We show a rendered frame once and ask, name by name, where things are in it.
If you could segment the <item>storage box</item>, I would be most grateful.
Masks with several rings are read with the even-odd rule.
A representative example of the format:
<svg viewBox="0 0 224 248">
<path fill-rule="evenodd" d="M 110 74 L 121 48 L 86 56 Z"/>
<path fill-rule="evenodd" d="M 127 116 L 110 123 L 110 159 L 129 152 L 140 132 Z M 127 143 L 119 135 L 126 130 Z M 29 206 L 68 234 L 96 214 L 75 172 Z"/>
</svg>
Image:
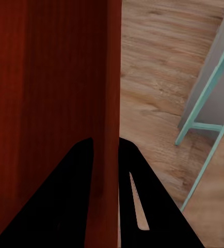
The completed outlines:
<svg viewBox="0 0 224 248">
<path fill-rule="evenodd" d="M 84 248 L 118 248 L 122 0 L 0 0 L 0 234 L 92 137 Z"/>
</svg>

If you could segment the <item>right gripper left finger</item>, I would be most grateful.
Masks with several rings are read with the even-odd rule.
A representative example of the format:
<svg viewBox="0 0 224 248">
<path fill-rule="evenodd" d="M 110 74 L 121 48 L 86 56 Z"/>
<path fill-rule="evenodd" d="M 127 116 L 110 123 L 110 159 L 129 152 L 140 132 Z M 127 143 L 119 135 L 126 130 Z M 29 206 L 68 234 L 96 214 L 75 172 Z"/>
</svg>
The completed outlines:
<svg viewBox="0 0 224 248">
<path fill-rule="evenodd" d="M 76 143 L 0 234 L 0 248 L 84 248 L 93 139 Z"/>
</svg>

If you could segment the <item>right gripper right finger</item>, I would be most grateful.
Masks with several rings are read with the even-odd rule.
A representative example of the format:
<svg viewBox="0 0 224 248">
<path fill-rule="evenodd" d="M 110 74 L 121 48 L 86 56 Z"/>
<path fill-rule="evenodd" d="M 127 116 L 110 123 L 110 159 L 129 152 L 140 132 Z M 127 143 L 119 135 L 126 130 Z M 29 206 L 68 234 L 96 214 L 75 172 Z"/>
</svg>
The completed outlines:
<svg viewBox="0 0 224 248">
<path fill-rule="evenodd" d="M 119 137 L 121 248 L 205 248 L 137 146 Z M 137 225 L 132 174 L 149 229 Z"/>
</svg>

